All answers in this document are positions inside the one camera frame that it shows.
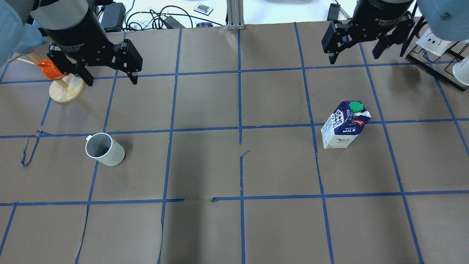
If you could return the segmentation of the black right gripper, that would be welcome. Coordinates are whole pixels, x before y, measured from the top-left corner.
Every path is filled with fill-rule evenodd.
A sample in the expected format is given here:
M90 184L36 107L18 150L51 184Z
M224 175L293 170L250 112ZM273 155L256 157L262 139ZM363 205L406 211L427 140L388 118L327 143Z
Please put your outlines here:
M359 0L348 22L332 20L321 40L322 50L334 65L339 53L358 43L377 40L372 50L379 59L392 45L403 44L415 20L409 11L412 0Z

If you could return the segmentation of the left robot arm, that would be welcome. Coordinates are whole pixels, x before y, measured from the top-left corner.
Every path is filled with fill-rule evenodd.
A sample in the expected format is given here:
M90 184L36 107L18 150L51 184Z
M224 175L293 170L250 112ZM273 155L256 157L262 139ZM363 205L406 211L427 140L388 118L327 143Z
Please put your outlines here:
M12 52L29 54L44 44L40 31L27 20L32 17L52 42L47 57L65 75L80 77L92 86L87 67L107 66L127 74L136 85L143 58L133 43L113 44L85 0L2 0L1 64Z

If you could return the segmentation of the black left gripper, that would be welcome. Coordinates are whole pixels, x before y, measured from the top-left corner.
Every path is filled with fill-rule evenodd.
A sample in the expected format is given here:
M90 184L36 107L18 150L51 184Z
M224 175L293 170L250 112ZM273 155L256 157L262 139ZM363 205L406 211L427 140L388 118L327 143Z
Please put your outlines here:
M113 44L89 7L38 7L35 20L50 37L47 57L62 73L79 76L92 87L86 66L107 66L138 83L143 59L130 40Z

